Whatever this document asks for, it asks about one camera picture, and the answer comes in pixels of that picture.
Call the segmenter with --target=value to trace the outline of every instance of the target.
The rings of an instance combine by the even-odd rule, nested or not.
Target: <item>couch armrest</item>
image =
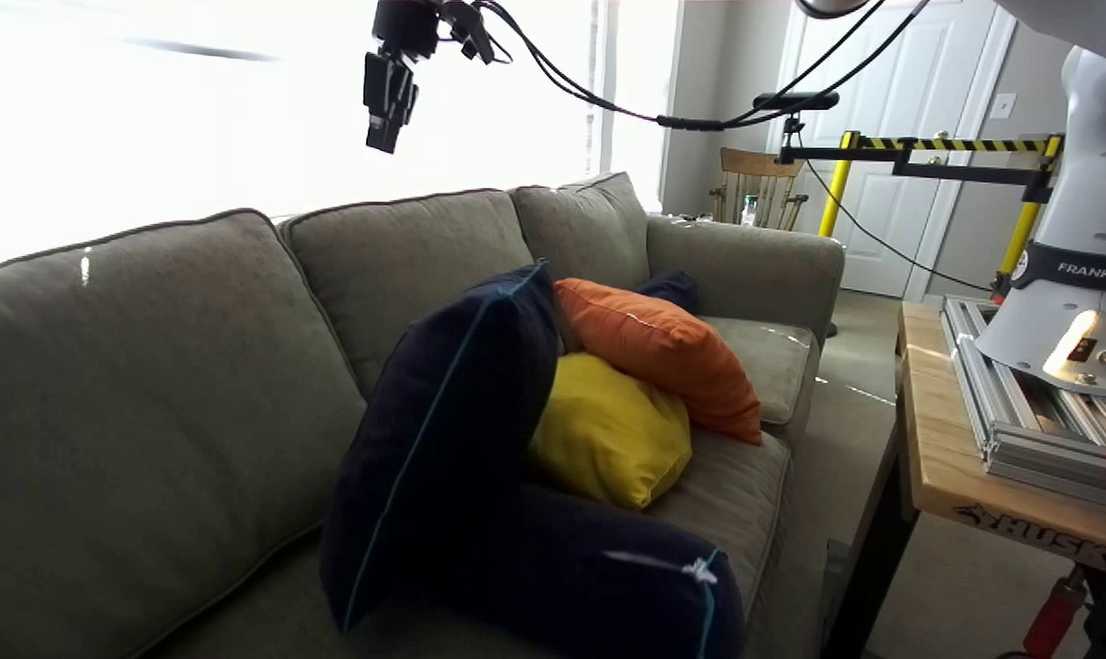
[[[838,243],[653,217],[653,271],[684,271],[705,316],[810,324],[824,335],[846,266]]]

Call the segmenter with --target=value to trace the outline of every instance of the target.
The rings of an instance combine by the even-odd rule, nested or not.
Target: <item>pillow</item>
[[[690,411],[678,395],[577,351],[556,357],[531,456],[581,499],[649,508],[691,462]]]
[[[664,271],[641,283],[639,294],[673,301],[683,312],[700,316],[700,284],[684,271]]]
[[[341,630],[414,564],[448,559],[520,483],[556,370],[546,266],[490,279],[404,334],[376,378],[324,528]]]
[[[653,516],[544,488],[503,506],[476,553],[448,564],[432,588],[556,654],[744,650],[741,588],[721,550]]]
[[[671,301],[556,279],[556,304],[585,351],[684,400],[691,423],[762,444],[762,404],[733,346]]]
[[[633,284],[649,279],[649,211],[628,172],[581,178],[562,189],[517,185],[520,235],[553,279],[598,279]]]

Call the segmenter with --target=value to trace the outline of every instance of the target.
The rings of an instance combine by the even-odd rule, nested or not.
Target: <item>white device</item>
[[[799,0],[810,15],[861,0]],[[1025,24],[1078,44],[1062,83],[1065,155],[1043,222],[977,351],[1071,393],[1106,395],[1106,0],[996,0]]]

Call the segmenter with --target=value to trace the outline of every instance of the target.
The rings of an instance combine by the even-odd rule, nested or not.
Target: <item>wooden table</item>
[[[939,306],[900,306],[898,351],[898,423],[824,654],[865,650],[921,511],[1007,534],[1106,571],[1106,508],[981,468]]]

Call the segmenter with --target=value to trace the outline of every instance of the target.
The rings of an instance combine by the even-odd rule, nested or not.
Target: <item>pillow tag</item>
[[[710,559],[705,559],[705,556],[684,564],[684,573],[691,573],[696,581],[721,581],[721,578],[714,578]]]
[[[696,556],[691,564],[671,564],[671,559],[658,559],[658,556],[649,556],[649,553],[622,553],[622,550],[603,550],[602,556],[608,559],[622,559],[622,564],[641,564],[641,569],[657,569],[657,571],[683,571],[683,573],[691,573],[700,586],[705,581],[721,581],[714,571],[710,571],[710,559]]]

